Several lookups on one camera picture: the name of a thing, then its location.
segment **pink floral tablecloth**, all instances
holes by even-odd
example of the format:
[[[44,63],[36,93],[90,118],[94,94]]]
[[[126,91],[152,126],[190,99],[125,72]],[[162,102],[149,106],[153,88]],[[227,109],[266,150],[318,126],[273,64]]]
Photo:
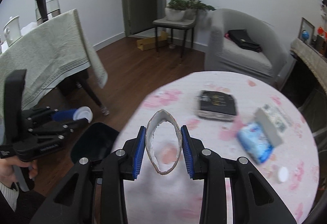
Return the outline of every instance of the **pink floral tablecloth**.
[[[197,96],[201,90],[232,94],[237,102],[238,116],[233,123],[197,117]],[[140,126],[147,126],[160,109],[171,113],[179,127],[187,125],[192,137],[221,157],[237,159],[246,156],[236,139],[236,132],[253,120],[256,109],[275,103],[292,121],[284,144],[274,149],[270,159],[256,167],[265,176],[289,208],[297,223],[307,217],[318,187],[318,152],[312,133],[300,112],[279,91],[245,75],[231,72],[198,72],[167,84],[149,94],[120,133],[114,150],[135,138]],[[158,159],[167,164],[174,161],[176,150],[163,146]],[[278,183],[276,172],[287,167],[289,179]],[[130,224],[198,224],[202,181],[193,181],[186,171],[183,155],[168,175],[159,175],[144,153],[141,173],[134,182],[125,181],[125,199]],[[231,188],[226,181],[228,224],[233,222]]]

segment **white teapot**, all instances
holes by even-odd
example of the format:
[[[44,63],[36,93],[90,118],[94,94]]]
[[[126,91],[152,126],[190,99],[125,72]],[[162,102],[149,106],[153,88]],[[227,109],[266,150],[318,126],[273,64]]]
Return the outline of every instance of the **white teapot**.
[[[19,26],[19,16],[10,17],[8,23],[4,26],[4,36],[7,40],[8,47],[10,47],[14,42],[22,37],[20,26]]]

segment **gray chair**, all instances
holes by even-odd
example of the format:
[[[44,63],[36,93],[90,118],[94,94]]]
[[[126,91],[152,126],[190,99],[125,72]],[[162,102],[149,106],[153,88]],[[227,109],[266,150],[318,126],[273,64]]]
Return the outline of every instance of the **gray chair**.
[[[225,38],[231,29],[246,29],[250,38],[261,45],[262,52],[244,50]],[[276,33],[263,21],[231,9],[214,11],[204,62],[206,71],[231,71],[274,84],[287,58],[288,52]]]
[[[173,29],[184,30],[184,38],[183,38],[183,45],[182,45],[181,52],[180,52],[180,58],[183,57],[187,31],[189,29],[192,29],[191,48],[193,48],[194,27],[195,27],[195,24],[196,24],[197,12],[196,12],[195,15],[190,17],[191,19],[187,19],[187,18],[188,17],[186,17],[182,21],[169,21],[166,18],[157,19],[157,20],[153,21],[153,26],[155,27],[155,32],[156,32],[156,52],[157,52],[157,54],[159,52],[159,48],[158,48],[158,27],[171,29],[171,42],[172,43],[173,43],[173,36],[174,36]]]

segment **white armchair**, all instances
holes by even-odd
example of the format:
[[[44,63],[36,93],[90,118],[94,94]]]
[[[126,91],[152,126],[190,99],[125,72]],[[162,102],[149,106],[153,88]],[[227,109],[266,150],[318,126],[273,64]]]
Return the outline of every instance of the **white armchair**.
[[[262,52],[244,50],[225,38],[231,29],[246,29],[250,38],[261,45]],[[263,21],[231,9],[214,12],[205,55],[206,71],[231,71],[273,84],[287,57],[288,52],[280,45],[276,33]]]

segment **paper roll core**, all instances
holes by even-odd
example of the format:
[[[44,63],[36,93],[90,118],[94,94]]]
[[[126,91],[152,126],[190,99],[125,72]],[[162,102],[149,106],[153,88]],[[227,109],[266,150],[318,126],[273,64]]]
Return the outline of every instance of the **paper roll core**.
[[[176,160],[173,163],[173,165],[166,171],[161,171],[159,169],[159,163],[157,161],[157,158],[155,157],[155,153],[154,153],[154,149],[153,149],[154,132],[156,131],[156,128],[163,122],[169,122],[174,126],[177,141],[178,141],[178,150],[177,150],[177,154],[176,154]],[[156,169],[156,171],[159,174],[166,175],[166,174],[170,173],[176,167],[177,162],[179,160],[180,152],[182,149],[182,134],[180,132],[180,128],[179,128],[177,122],[175,121],[174,117],[169,112],[167,112],[165,110],[159,110],[150,119],[150,121],[148,122],[147,131],[145,134],[145,147],[146,147],[146,150],[147,150],[147,153],[148,153],[151,163],[153,164],[154,168]]]

